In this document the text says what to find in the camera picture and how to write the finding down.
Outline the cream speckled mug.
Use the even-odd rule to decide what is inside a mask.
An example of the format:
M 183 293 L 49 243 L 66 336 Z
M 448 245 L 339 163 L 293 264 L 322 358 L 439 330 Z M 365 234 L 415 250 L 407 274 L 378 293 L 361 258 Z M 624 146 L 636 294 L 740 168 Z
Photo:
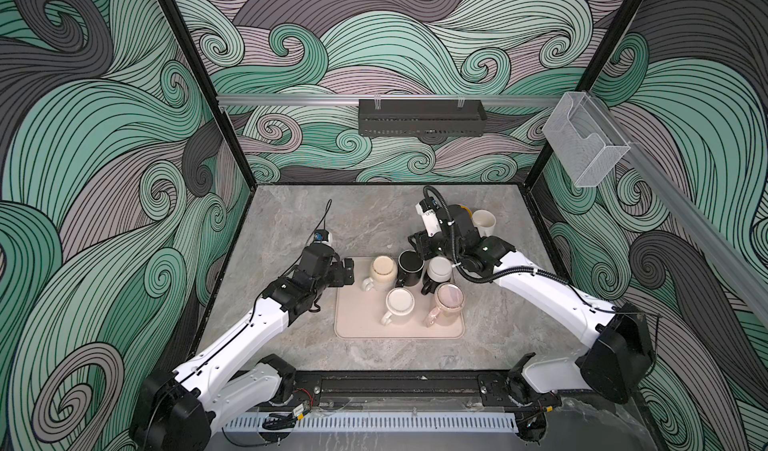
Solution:
M 362 289 L 369 291 L 388 292 L 394 288 L 398 274 L 395 260 L 386 255 L 380 255 L 373 259 L 369 267 L 369 276 L 363 280 Z

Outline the blue butterfly mug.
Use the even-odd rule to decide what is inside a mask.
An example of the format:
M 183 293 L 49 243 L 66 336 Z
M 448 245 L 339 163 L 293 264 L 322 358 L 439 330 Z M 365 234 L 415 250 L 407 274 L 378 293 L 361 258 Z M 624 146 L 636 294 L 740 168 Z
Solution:
M 461 204 L 450 204 L 448 206 L 448 212 L 451 214 L 453 219 L 458 219 L 460 216 L 465 216 L 468 219 L 472 217 L 472 211 Z

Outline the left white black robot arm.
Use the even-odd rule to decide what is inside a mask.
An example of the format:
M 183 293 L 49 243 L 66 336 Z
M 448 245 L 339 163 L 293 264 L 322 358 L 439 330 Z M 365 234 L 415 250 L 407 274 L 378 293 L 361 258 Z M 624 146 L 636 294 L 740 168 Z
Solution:
M 354 261 L 329 245 L 307 245 L 289 271 L 271 281 L 251 308 L 213 344 L 171 371 L 142 383 L 129 426 L 141 450 L 203 450 L 211 437 L 246 410 L 290 400 L 295 369 L 269 355 L 242 366 L 271 339 L 310 311 L 328 288 L 355 280 Z

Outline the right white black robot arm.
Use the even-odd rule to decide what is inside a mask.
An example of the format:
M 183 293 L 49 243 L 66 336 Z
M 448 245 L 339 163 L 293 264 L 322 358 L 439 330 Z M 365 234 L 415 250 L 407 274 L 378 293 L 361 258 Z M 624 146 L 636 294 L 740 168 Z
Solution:
M 408 241 L 422 259 L 447 258 L 466 281 L 494 283 L 515 293 L 578 339 L 578 346 L 563 355 L 529 353 L 521 358 L 509 373 L 515 400 L 591 391 L 613 403 L 628 402 L 655 363 L 646 313 L 631 304 L 617 307 L 592 297 L 507 241 L 482 235 L 459 205 L 424 198 L 416 211 L 425 228 Z

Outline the black mug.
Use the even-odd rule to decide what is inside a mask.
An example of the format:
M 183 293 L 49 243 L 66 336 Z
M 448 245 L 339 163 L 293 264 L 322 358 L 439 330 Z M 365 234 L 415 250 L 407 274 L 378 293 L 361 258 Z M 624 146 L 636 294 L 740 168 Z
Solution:
M 397 258 L 398 275 L 397 287 L 416 286 L 423 274 L 424 260 L 414 250 L 405 250 Z

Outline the pink iridescent mug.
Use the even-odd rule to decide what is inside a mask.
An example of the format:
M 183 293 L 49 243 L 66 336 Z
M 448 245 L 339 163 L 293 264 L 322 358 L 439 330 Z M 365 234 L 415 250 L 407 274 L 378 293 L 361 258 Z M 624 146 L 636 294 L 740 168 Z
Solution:
M 450 326 L 458 320 L 465 304 L 463 291 L 455 284 L 440 284 L 434 293 L 433 306 L 427 314 L 424 325 Z

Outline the cream white mug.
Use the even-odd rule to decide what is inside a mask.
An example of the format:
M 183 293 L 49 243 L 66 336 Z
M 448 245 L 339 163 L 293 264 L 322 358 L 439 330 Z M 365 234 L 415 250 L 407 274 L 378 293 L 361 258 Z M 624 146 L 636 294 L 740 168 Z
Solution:
M 394 288 L 385 298 L 385 313 L 380 319 L 383 326 L 406 323 L 415 308 L 415 298 L 406 288 Z

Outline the pink rectangular tray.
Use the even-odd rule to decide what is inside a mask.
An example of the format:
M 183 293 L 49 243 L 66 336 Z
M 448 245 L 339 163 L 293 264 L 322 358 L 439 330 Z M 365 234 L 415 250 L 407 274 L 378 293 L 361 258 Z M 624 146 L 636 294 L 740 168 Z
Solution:
M 465 334 L 463 315 L 458 315 L 451 324 L 436 323 L 430 327 L 424 325 L 427 313 L 431 310 L 434 298 L 432 294 L 422 295 L 422 281 L 408 287 L 414 295 L 415 307 L 403 321 L 382 325 L 380 320 L 387 312 L 385 291 L 365 291 L 363 281 L 369 276 L 373 257 L 353 257 L 354 283 L 338 288 L 336 293 L 336 311 L 334 331 L 343 339 L 415 339 L 415 340 L 454 340 Z

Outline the small white black-handled mug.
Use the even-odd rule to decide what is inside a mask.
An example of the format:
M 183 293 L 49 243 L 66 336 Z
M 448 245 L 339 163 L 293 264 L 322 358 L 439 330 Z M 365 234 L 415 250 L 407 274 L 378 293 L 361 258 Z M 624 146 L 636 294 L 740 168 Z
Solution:
M 442 256 L 432 258 L 426 267 L 422 279 L 421 294 L 434 293 L 443 283 L 450 282 L 453 275 L 453 263 Z

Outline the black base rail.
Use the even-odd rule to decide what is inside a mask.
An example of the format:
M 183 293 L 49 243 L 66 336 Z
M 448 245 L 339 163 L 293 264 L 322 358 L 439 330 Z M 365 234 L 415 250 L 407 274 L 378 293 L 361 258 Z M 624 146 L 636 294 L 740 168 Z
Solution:
M 466 398 L 485 406 L 517 407 L 549 398 L 526 384 L 519 369 L 296 371 L 278 389 L 276 401 L 291 392 L 321 406 L 352 398 Z

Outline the black wall shelf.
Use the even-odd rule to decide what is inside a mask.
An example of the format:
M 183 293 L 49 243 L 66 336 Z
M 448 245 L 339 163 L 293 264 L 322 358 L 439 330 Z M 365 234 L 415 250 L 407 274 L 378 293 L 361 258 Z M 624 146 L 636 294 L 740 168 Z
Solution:
M 358 131 L 368 137 L 480 136 L 488 115 L 479 100 L 361 100 Z

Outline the clear acrylic wall holder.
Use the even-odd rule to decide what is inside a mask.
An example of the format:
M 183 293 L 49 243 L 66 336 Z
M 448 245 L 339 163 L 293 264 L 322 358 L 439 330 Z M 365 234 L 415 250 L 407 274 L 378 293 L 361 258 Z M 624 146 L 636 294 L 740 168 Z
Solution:
M 628 138 L 610 109 L 584 91 L 562 95 L 543 133 L 578 188 L 597 187 L 630 150 Z

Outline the aluminium wall rail back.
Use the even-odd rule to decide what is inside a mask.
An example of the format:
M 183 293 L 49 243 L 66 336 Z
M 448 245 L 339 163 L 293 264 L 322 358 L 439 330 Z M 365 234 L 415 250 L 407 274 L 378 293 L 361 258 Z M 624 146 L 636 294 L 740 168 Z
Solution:
M 463 104 L 467 100 L 479 100 L 490 107 L 552 107 L 560 95 L 397 95 L 397 94 L 310 94 L 310 93 L 237 93 L 218 94 L 221 106 L 355 106 L 361 100 L 424 101 L 440 100 Z

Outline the aluminium wall rail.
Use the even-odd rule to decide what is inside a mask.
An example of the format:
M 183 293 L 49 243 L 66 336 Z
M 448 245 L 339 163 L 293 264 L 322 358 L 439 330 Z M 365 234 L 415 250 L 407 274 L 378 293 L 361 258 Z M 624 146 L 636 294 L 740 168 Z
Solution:
M 440 100 L 463 104 L 467 100 L 479 100 L 490 107 L 552 107 L 560 95 L 397 95 L 397 94 L 310 94 L 310 93 L 237 93 L 218 94 L 221 106 L 355 106 L 361 100 L 424 101 Z
M 727 151 L 717 134 L 677 135 L 673 126 L 634 104 L 613 109 L 596 99 L 606 134 L 629 146 L 627 159 L 706 254 L 740 299 L 767 319 L 767 252 L 752 240 L 752 214 L 767 179 L 767 161 Z

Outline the aluminium wall rail right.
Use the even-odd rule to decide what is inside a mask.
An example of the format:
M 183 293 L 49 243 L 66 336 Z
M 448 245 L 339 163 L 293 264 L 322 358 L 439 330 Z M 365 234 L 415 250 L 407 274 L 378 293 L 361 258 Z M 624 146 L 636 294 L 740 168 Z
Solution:
M 627 159 L 706 254 L 740 299 L 767 319 L 767 252 L 752 240 L 752 214 L 767 179 L 767 161 L 727 151 L 717 134 L 677 135 L 673 126 L 634 104 L 613 109 L 596 99 L 606 134 L 629 146 Z

